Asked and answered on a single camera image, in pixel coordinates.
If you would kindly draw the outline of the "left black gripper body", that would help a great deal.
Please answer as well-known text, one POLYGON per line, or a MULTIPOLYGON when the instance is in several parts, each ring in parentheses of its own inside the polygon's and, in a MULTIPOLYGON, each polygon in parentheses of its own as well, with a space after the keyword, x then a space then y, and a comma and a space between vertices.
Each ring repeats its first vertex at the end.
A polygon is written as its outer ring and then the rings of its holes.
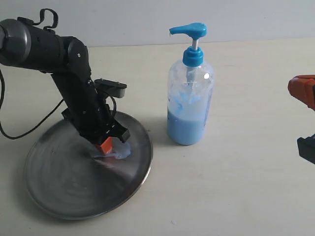
POLYGON ((67 105, 62 112, 79 135, 96 145, 112 137, 112 124, 117 121, 115 98, 96 90, 93 81, 61 82, 61 95, 67 105))

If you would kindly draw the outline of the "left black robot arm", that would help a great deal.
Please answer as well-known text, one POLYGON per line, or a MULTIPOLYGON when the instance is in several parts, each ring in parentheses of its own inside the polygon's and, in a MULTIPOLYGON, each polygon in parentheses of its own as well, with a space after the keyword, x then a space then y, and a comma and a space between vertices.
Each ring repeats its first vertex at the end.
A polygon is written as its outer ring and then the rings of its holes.
POLYGON ((126 84, 92 80, 86 45, 73 36, 59 36, 59 22, 39 27, 31 19, 18 17, 0 23, 0 62, 5 66, 37 70, 51 75, 67 108, 62 116, 103 153, 111 150, 111 138, 125 143, 129 130, 115 119, 117 107, 106 99, 122 98, 126 84))

